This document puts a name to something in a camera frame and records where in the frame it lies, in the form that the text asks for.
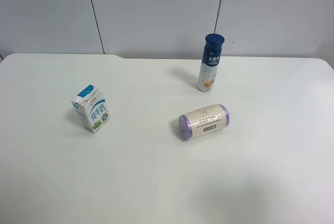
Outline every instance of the blue and white carton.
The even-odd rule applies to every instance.
[[[109,110],[102,91],[89,85],[72,99],[72,104],[86,129],[96,133],[109,120]]]

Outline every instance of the white wall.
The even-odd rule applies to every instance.
[[[334,66],[333,18],[334,0],[223,0],[217,33],[225,55],[317,55]]]
[[[93,0],[106,53],[201,58],[219,0]]]
[[[102,53],[90,0],[0,0],[0,54]]]

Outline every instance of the blue bottle cap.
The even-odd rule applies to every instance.
[[[221,45],[225,41],[224,37],[217,33],[208,34],[205,40],[212,45]]]

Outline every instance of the white table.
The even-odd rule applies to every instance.
[[[0,223],[334,223],[334,70],[312,58],[199,60],[14,54],[0,64]],[[96,135],[71,99],[101,88]],[[180,114],[230,126],[183,141]]]

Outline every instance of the small milk carton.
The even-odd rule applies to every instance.
[[[109,120],[104,95],[93,85],[89,85],[72,99],[72,104],[85,128],[93,133]]]

